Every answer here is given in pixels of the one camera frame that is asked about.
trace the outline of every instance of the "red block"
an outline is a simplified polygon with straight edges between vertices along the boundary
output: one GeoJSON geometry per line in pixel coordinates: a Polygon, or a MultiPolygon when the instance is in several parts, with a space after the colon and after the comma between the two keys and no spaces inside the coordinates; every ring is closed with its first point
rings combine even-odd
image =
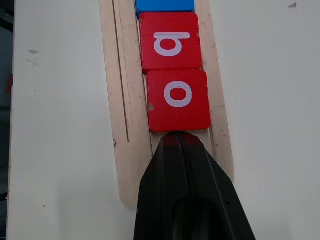
{"type": "Polygon", "coordinates": [[[198,16],[192,12],[143,12],[140,15],[143,72],[200,69],[198,16]]]}
{"type": "Polygon", "coordinates": [[[9,75],[5,84],[5,93],[11,94],[12,86],[14,85],[14,76],[9,75]]]}
{"type": "Polygon", "coordinates": [[[152,70],[147,75],[147,89],[151,131],[210,127],[208,82],[204,71],[152,70]]]}

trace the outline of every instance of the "white surface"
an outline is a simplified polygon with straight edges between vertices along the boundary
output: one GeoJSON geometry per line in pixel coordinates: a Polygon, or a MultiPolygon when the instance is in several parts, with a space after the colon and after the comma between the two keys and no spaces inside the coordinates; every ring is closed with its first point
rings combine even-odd
{"type": "Polygon", "coordinates": [[[132,240],[98,0],[16,0],[12,107],[8,239],[132,240]]]}
{"type": "MultiPolygon", "coordinates": [[[[319,238],[320,2],[290,4],[211,6],[235,186],[259,240],[319,238]]],[[[16,0],[9,240],[133,239],[105,78],[98,0],[16,0]]]]}
{"type": "Polygon", "coordinates": [[[258,240],[320,229],[320,1],[212,0],[235,187],[258,240]]]}

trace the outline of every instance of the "wooden block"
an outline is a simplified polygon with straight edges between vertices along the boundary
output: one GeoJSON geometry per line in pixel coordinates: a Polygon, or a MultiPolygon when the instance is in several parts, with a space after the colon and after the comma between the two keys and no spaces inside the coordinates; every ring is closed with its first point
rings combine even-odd
{"type": "Polygon", "coordinates": [[[135,0],[136,14],[142,12],[192,12],[194,0],[135,0]]]}
{"type": "Polygon", "coordinates": [[[147,75],[149,128],[153,132],[207,129],[211,125],[203,70],[153,70],[147,75]]]}
{"type": "Polygon", "coordinates": [[[202,67],[198,16],[192,12],[140,15],[143,72],[202,67]]]}

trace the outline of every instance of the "wooden track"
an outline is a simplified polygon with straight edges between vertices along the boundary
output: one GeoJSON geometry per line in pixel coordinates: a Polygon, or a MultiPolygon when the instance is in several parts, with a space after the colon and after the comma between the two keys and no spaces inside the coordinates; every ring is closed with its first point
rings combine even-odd
{"type": "MultiPolygon", "coordinates": [[[[234,179],[233,157],[209,0],[196,0],[203,69],[208,76],[212,127],[189,131],[234,179]]],[[[137,205],[140,180],[165,133],[148,126],[146,77],[142,73],[139,22],[133,0],[100,0],[106,81],[119,193],[137,205]]]]}

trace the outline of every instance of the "white letter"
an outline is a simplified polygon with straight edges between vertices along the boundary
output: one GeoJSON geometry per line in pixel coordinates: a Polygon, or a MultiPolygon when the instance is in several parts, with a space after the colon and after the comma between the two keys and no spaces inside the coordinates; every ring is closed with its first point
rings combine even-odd
{"type": "Polygon", "coordinates": [[[164,99],[165,101],[174,108],[183,108],[189,105],[192,100],[192,90],[191,87],[183,81],[172,81],[164,89],[164,99]],[[183,89],[185,90],[186,96],[183,100],[174,100],[170,96],[173,89],[183,89]]]}
{"type": "Polygon", "coordinates": [[[177,56],[182,51],[182,44],[179,39],[189,39],[190,33],[188,32],[156,32],[153,37],[156,39],[154,43],[154,50],[164,57],[177,56]],[[160,46],[162,40],[171,39],[175,42],[174,49],[166,50],[160,46]]]}

